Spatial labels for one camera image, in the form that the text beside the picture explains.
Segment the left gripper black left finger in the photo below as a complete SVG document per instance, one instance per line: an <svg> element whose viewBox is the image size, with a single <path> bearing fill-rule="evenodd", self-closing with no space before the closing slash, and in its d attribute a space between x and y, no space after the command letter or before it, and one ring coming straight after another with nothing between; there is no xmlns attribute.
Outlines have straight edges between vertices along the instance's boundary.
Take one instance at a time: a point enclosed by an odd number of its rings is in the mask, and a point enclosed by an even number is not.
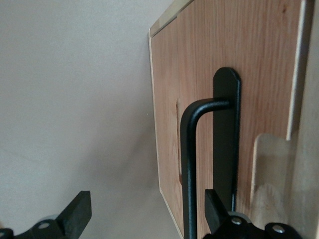
<svg viewBox="0 0 319 239"><path fill-rule="evenodd" d="M0 230L2 239L78 239L92 217L90 191L81 191L55 219L36 223L15 235L12 229Z"/></svg>

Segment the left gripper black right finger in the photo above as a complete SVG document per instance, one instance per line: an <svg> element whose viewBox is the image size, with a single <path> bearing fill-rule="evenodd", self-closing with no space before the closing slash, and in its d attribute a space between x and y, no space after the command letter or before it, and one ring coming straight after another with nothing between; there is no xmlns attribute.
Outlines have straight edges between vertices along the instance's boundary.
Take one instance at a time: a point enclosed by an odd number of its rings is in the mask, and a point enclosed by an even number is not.
<svg viewBox="0 0 319 239"><path fill-rule="evenodd" d="M264 229L252 224L243 213L229 212L216 191L205 190L205 217L210 233L205 239L300 239L300 234L291 226L268 223Z"/></svg>

